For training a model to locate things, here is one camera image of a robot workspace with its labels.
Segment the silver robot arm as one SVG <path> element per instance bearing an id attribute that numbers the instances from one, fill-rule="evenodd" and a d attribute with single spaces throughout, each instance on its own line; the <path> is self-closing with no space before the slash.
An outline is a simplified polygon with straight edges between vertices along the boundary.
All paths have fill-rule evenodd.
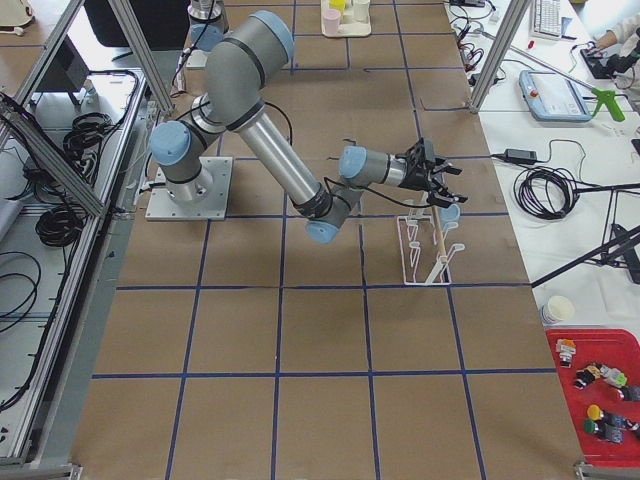
<path id="1" fill-rule="evenodd" d="M 191 0 L 187 8 L 190 19 L 191 48 L 210 52 L 229 30 L 222 0 Z"/>
<path id="2" fill-rule="evenodd" d="M 460 169 L 437 156 L 424 138 L 401 154 L 347 146 L 339 158 L 338 181 L 319 182 L 270 119 L 261 97 L 262 88 L 293 53 L 288 26 L 267 10 L 252 13 L 213 46 L 204 68 L 206 90 L 194 103 L 196 113 L 160 124 L 150 137 L 172 200 L 186 205 L 212 194 L 214 177 L 200 157 L 229 131 L 244 141 L 288 194 L 308 220 L 308 235 L 319 243 L 335 238 L 372 184 L 422 191 L 428 207 L 466 202 L 466 196 L 451 192 L 442 181 L 443 175 L 458 175 Z"/>

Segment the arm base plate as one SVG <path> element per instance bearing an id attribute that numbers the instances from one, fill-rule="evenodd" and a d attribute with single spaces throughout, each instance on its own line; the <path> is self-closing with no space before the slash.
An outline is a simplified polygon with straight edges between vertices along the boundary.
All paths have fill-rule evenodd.
<path id="1" fill-rule="evenodd" d="M 167 181 L 158 168 L 146 208 L 148 221 L 224 221 L 227 213 L 233 157 L 200 157 L 199 176 L 185 184 Z"/>
<path id="2" fill-rule="evenodd" d="M 193 50 L 186 61 L 187 69 L 202 70 L 207 62 L 209 53 L 203 50 Z"/>

